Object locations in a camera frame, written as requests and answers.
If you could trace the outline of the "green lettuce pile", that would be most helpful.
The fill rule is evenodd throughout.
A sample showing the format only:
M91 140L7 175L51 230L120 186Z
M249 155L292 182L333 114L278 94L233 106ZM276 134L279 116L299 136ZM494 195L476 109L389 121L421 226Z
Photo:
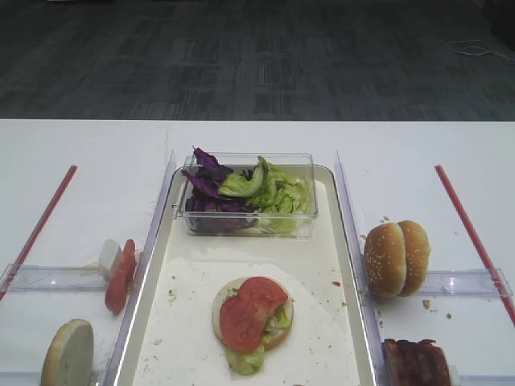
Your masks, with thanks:
M256 232L292 236L299 222L287 215L307 214L311 210L306 179L297 179L279 166L259 156L249 175L229 174L218 188L220 195L243 199L246 206L267 214L269 219L254 221Z

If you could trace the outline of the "purple lettuce pile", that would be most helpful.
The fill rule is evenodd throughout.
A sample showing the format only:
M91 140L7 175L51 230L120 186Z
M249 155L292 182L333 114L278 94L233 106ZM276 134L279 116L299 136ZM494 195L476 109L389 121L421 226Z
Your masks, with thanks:
M186 199L184 210L195 215L188 219L188 227L197 234L233 234L252 228L256 220L248 217L254 207L246 199L222 195L219 188L233 169L220 164L216 157L196 147L193 155L199 166L195 172L182 174L192 184L192 194Z

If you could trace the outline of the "standing tomato slice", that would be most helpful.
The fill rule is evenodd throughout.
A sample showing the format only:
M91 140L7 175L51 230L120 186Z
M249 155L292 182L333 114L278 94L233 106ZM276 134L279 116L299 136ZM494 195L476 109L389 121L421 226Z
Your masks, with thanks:
M122 251L122 261L115 269L105 293L105 305L113 314L119 314L125 307L136 266L136 245L133 239L128 239Z

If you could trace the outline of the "stack of bacon slices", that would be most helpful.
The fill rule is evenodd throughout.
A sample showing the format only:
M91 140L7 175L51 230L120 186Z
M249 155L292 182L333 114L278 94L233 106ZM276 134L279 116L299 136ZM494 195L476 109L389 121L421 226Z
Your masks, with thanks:
M432 339L419 342L385 339L382 351L392 385L453 385L447 357Z

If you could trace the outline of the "clear plastic salad container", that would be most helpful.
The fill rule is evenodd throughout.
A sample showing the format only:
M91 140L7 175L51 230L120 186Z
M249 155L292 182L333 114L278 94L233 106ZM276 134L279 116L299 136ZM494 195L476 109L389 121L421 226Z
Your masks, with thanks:
M194 148L179 170L176 215L201 236L309 237L318 216L310 154Z

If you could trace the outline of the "right clear acrylic divider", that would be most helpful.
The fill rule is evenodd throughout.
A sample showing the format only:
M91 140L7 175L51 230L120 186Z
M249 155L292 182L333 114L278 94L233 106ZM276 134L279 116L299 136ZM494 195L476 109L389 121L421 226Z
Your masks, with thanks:
M365 263L361 256L361 243L356 230L352 197L348 190L348 178L339 153L336 153L334 164L340 210L342 213L345 234L350 255L350 265L357 307L360 315L360 326L363 331L368 364L365 368L372 378L372 385L391 385L388 369L385 363L382 339L377 321L377 309L373 295L369 292Z

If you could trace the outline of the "clear acrylic divider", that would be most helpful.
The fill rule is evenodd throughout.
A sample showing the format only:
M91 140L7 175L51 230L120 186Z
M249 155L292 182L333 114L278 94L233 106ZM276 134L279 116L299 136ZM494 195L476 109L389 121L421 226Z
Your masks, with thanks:
M388 369L385 363L382 339L377 321L377 309L373 295L369 292L365 263L361 256L361 243L356 230L352 197L348 190L348 178L339 153L336 153L334 164L340 210L342 213L345 234L350 255L350 265L357 307L360 315L360 326L363 331L368 364L365 368L372 378L372 385L391 385Z
M172 150L164 172L163 183L160 188L158 200L155 204L150 228L134 272L130 294L127 298L126 308L122 314L122 321L118 329L117 338L114 342L112 354L106 362L105 369L99 373L95 381L90 382L91 385L115 385L119 378L123 357L125 355L126 348L128 347L130 332L134 325L134 319L136 318L138 304L140 303L141 293L145 285L152 253L155 249L175 170L175 152Z

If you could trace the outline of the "sesame bun top front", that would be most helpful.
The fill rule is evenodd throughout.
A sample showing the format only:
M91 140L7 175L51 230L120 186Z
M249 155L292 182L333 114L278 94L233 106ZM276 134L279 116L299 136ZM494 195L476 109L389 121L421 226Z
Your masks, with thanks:
M386 223L373 228L365 241L364 259L370 291L385 298L398 296L407 272L401 227Z

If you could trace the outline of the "sesame bun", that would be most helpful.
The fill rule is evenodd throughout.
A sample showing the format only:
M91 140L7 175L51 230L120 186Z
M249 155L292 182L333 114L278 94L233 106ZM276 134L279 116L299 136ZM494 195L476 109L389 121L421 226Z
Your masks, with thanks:
M385 298L398 296L407 272L401 227L386 223L373 228L365 241L364 259L370 291Z
M431 246L425 229L412 220L398 222L405 239L406 279L400 297L416 293L426 280Z

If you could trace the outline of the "bottom bun on tray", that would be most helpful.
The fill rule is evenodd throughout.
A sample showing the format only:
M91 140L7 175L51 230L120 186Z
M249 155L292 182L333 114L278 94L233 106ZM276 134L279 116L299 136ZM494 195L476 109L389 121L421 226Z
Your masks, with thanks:
M216 296L213 299L212 303L212 328L215 336L225 345L228 344L225 342L223 338L222 331L220 328L220 308L224 304L224 302L237 295L237 292L241 285L249 280L253 279L253 277L239 277L237 279L231 280L227 282L221 289L217 292ZM294 307L292 302L292 297L290 296L288 290L277 280L269 277L270 281L275 282L278 286L282 288L282 290L288 295L288 299L285 303L283 303L278 310L276 311L273 318L269 318L266 322L266 328L263 332L263 344L265 350L270 350L277 345L279 345L282 341L286 339L288 336L292 322L294 317ZM279 315L284 314L289 321L289 326L280 327L279 326Z

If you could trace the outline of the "white plastic pusher block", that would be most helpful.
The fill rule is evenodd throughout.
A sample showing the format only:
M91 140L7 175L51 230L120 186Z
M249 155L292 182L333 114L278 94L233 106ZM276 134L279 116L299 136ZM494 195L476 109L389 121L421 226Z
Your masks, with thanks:
M106 281L111 280L121 260L122 249L120 245L115 240L107 239L98 258L99 270Z

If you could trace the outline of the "sesame bun top rear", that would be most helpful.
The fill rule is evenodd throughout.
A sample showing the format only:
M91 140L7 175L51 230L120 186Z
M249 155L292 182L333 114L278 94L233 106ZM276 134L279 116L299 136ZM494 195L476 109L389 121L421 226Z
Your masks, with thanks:
M425 229L412 220L398 222L405 239L406 279L400 297L416 293L426 280L431 246Z

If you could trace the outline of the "white metal tray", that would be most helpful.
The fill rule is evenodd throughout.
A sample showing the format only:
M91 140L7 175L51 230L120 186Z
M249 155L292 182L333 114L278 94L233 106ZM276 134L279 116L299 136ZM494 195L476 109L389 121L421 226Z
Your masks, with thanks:
M191 235L173 216L183 183L175 173L117 383L373 384L332 172L315 168L319 215L306 239ZM261 371L239 376L213 332L212 302L231 280L252 276L282 284L294 318Z

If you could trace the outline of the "left red tape strip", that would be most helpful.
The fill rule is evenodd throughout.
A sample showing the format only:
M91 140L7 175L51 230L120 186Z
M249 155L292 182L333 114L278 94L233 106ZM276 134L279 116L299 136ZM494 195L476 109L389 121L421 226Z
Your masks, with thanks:
M12 266L7 270L7 276L3 284L1 285L1 297L2 300L6 294L7 290L9 289L10 284L15 279L17 272L19 271L19 268L21 265L24 264L25 260L27 259L27 256L29 252L31 251L31 248L33 247L35 241L37 240L39 234L43 230L43 227L47 223L47 220L53 213L56 205L60 201L63 193L66 191L69 183L71 182L74 174L76 173L77 165L71 165L64 176L63 180L61 181L60 185L58 186L56 192L52 196L50 202L46 206L43 214L40 216L37 224L35 225L33 231L31 232L30 236L28 237L25 245L23 246L21 252L19 253L18 257L12 264Z

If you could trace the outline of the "red tape strip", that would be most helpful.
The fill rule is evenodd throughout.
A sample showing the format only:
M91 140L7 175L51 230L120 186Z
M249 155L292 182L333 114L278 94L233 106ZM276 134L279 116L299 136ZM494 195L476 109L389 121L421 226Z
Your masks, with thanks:
M497 288L497 291L499 295L501 296L501 301L511 319L512 322L514 322L514 304L512 300L512 296L509 295L508 291L508 285L505 284L501 280L501 271L497 269L494 264L492 263L492 260L490 256L488 255L488 252L486 248L484 247L478 233L476 232L463 204L461 203L459 196L457 195L454 187L451 184L450 179L447 177L447 174L443 167L441 165L435 166L435 171L443 185L443 187L446 190L447 195L449 196L458 216L461 219L461 222L467 231L467 234L476 249L484 267L488 270L490 277L492 279L492 282L494 286Z
M18 257L12 264L12 266L7 270L7 276L3 284L1 285L1 297L2 300L6 294L7 290L9 289L10 284L15 279L17 272L19 271L19 268L21 265L24 264L25 260L27 259L27 256L29 252L31 251L31 248L33 247L35 241L37 240L39 234L43 230L43 227L47 223L47 220L53 213L56 205L60 201L63 193L66 191L69 183L71 182L74 174L76 173L77 165L71 165L64 176L63 180L61 181L60 185L58 186L56 192L52 196L50 202L46 206L43 214L40 216L37 224L35 225L33 231L31 232L30 236L28 237L25 245L23 246L21 252L19 253Z

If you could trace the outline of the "left clear acrylic divider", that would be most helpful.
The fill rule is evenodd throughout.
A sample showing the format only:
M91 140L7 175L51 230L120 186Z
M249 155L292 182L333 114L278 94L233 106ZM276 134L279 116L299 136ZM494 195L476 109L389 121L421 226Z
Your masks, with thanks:
M155 204L150 228L134 272L130 294L127 298L126 308L122 314L122 321L118 329L117 338L114 342L112 354L106 362L105 369L99 373L95 381L90 382L91 385L115 385L119 378L123 357L125 355L126 348L128 347L130 332L134 325L134 319L136 318L138 304L140 303L141 293L145 285L152 253L155 249L175 170L175 152L172 150L164 172L163 183L160 188L158 200Z

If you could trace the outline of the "right red tape strip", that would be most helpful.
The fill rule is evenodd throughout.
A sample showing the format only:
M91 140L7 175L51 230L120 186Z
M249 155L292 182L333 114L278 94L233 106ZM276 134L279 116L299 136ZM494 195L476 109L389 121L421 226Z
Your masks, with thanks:
M497 269L494 264L492 263L492 260L490 256L488 255L488 252L486 248L484 247L478 233L476 232L463 204L461 203L459 196L457 195L454 187L451 184L450 179L447 177L447 174L443 167L441 165L435 166L435 171L443 185L443 187L446 190L447 195L449 196L458 216L461 219L461 222L467 231L467 234L476 249L484 267L488 270L490 277L492 279L492 282L494 286L497 288L497 291L499 295L501 296L501 301L511 319L512 322L514 322L514 304L512 300L512 296L509 295L508 291L508 285L505 284L501 280L501 271Z

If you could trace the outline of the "standing bun bottom half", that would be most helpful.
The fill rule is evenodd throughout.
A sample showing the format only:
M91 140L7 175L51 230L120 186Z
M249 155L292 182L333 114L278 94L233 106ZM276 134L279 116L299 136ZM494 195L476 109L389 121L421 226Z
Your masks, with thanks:
M43 362L41 385L89 385L93 368L93 328L72 319L56 332Z

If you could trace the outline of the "upper right acrylic rail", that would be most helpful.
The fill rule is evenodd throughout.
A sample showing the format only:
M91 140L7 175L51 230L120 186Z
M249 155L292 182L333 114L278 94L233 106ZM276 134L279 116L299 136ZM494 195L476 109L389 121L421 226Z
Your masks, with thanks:
M507 298L513 296L501 269L430 271L417 295Z

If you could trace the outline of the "acrylic rail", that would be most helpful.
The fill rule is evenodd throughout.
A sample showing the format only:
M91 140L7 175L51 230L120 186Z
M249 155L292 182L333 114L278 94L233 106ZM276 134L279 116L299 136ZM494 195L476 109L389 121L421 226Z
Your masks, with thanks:
M1 276L2 292L96 292L108 282L96 267L9 264Z
M449 372L454 386L515 386L514 376L460 375L453 365Z
M501 269L430 271L417 295L507 298L513 296Z

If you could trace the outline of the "upper left acrylic rail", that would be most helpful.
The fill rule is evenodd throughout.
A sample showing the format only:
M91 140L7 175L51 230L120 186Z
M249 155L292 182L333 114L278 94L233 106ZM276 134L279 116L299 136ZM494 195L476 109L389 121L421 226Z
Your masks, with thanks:
M108 282L96 267L9 264L1 276L2 292L96 292Z

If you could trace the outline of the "lower right acrylic rail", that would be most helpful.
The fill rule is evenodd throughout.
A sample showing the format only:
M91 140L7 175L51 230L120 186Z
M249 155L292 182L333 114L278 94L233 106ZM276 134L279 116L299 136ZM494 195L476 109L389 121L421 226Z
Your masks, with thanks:
M460 375L453 365L449 372L454 386L515 386L514 376Z

